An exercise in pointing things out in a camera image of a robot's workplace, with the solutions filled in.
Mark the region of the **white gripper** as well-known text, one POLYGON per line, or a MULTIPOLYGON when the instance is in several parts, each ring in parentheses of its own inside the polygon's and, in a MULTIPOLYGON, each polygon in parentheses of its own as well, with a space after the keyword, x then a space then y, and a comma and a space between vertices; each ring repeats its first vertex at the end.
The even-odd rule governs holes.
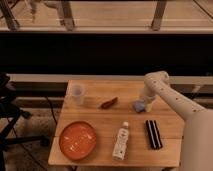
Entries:
POLYGON ((152 110, 153 102, 156 98, 156 94, 149 88, 143 88, 140 93, 140 99, 145 104, 145 111, 150 112, 152 110))

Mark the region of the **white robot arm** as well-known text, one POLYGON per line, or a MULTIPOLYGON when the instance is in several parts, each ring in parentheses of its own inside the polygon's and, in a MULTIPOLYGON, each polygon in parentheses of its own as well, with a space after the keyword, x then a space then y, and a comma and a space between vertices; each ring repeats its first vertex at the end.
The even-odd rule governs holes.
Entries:
POLYGON ((144 76, 140 98, 146 110, 152 109, 156 96, 160 96, 185 122, 179 171, 213 171, 213 109, 172 89, 166 71, 144 76))

